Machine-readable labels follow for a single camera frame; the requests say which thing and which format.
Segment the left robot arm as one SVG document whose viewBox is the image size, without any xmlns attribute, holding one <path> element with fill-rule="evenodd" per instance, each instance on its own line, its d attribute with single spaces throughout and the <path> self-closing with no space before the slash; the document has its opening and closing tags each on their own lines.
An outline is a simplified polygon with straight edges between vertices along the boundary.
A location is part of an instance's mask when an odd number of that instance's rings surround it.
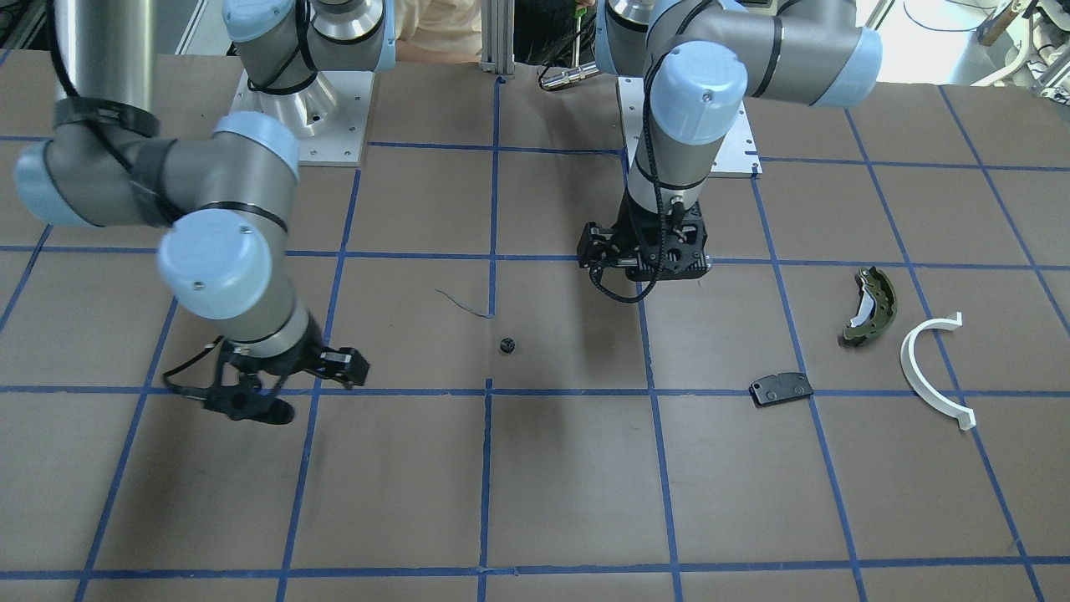
<svg viewBox="0 0 1070 602">
<path fill-rule="evenodd" d="M 699 197 L 746 98 L 851 107 L 866 99 L 884 56 L 853 1 L 601 1 L 597 68 L 639 77 L 641 130 L 620 214 L 585 225 L 578 265 L 635 282 L 707 274 Z"/>
</svg>

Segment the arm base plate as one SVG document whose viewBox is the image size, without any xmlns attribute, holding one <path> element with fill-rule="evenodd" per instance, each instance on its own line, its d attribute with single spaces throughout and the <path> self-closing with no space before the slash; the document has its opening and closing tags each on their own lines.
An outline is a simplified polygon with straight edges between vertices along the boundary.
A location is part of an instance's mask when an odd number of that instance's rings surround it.
<svg viewBox="0 0 1070 602">
<path fill-rule="evenodd" d="M 305 90 L 272 95 L 238 80 L 230 111 L 259 111 L 282 122 L 299 138 L 299 165 L 358 167 L 374 88 L 374 73 L 318 73 Z"/>
<path fill-rule="evenodd" d="M 643 80 L 618 77 L 620 124 L 626 142 L 628 166 L 635 160 L 642 132 Z M 746 107 L 739 105 L 733 125 L 722 138 L 710 177 L 749 177 L 763 171 Z"/>
</svg>

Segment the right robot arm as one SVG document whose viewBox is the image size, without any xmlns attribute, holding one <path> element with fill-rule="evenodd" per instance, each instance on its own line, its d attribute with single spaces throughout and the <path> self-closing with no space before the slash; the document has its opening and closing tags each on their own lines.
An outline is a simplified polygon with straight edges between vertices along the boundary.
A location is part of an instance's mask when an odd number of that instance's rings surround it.
<svg viewBox="0 0 1070 602">
<path fill-rule="evenodd" d="M 328 348 L 284 271 L 299 186 L 299 135 L 278 115 L 221 117 L 207 140 L 160 134 L 152 111 L 154 4 L 49 1 L 46 30 L 60 95 L 54 138 L 22 150 L 24 206 L 58 226 L 165 229 L 160 277 L 188 312 L 217 326 L 208 386 L 163 381 L 230 419 L 289 423 L 278 393 L 299 372 L 361 386 L 369 362 Z"/>
</svg>

